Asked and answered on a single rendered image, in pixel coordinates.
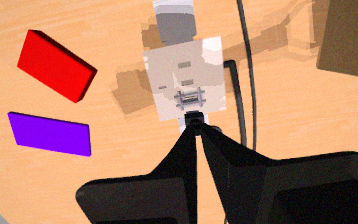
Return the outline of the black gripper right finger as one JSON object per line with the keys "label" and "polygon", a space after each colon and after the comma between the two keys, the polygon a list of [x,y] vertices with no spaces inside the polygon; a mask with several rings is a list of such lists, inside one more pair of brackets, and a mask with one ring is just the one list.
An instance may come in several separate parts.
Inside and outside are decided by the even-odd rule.
{"label": "black gripper right finger", "polygon": [[358,179],[358,152],[268,158],[201,123],[201,140],[228,224],[266,224],[275,194]]}

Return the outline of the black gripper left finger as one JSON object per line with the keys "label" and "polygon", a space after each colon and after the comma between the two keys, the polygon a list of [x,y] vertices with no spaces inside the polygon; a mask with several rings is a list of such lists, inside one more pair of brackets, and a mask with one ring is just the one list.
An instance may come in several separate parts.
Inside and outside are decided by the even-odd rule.
{"label": "black gripper left finger", "polygon": [[91,224],[174,217],[198,224],[198,164],[194,125],[187,125],[165,158],[145,175],[92,179],[75,199]]}

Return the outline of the purple flat block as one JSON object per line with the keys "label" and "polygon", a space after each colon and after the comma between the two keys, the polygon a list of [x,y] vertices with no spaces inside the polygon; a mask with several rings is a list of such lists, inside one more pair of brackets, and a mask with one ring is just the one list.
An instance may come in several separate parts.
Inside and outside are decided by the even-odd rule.
{"label": "purple flat block", "polygon": [[17,145],[92,156],[89,125],[39,116],[7,113]]}

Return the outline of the red rectangular block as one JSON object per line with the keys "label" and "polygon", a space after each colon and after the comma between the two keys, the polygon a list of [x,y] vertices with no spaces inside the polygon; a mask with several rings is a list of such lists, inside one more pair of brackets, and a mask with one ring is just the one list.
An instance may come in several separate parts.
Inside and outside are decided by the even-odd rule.
{"label": "red rectangular block", "polygon": [[94,66],[34,29],[27,32],[17,67],[74,103],[84,98],[97,73]]}

